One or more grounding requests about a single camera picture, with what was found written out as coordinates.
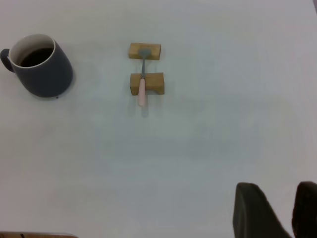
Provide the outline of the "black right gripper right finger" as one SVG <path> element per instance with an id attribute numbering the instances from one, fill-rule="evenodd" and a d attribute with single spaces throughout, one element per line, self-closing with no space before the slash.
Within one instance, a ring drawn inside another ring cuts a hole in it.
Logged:
<path id="1" fill-rule="evenodd" d="M 317 237 L 317 184 L 300 182 L 295 197 L 292 228 L 296 238 Z"/>

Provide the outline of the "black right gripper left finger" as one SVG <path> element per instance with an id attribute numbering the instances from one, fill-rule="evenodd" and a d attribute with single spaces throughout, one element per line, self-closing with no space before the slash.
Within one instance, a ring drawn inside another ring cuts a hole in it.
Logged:
<path id="1" fill-rule="evenodd" d="M 289 238 L 263 191 L 254 183 L 236 186 L 233 231 L 236 238 Z"/>

